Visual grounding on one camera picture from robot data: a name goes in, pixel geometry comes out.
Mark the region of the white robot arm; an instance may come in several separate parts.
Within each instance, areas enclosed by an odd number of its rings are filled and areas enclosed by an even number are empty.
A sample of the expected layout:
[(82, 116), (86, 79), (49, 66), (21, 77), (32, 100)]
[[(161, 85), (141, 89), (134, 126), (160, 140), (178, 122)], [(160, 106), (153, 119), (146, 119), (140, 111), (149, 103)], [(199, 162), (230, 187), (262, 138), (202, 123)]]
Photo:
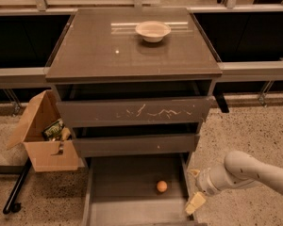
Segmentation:
[(262, 183), (283, 195), (283, 169), (257, 160), (242, 151), (229, 152), (222, 164), (203, 170), (191, 169), (198, 191), (186, 204), (190, 216), (211, 197), (226, 189), (244, 189)]

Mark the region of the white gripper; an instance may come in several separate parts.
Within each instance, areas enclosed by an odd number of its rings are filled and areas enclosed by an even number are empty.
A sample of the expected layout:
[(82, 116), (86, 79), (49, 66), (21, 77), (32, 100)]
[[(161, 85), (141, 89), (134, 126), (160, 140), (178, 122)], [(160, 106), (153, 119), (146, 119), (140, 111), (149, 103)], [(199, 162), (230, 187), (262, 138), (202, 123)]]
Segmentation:
[(212, 183), (210, 173), (211, 168), (208, 169), (190, 169), (189, 173), (196, 178), (196, 186), (201, 192), (196, 192), (191, 199), (188, 200), (185, 206), (185, 212), (192, 215), (198, 208), (200, 208), (206, 201), (206, 196), (214, 196), (220, 193), (220, 190)]

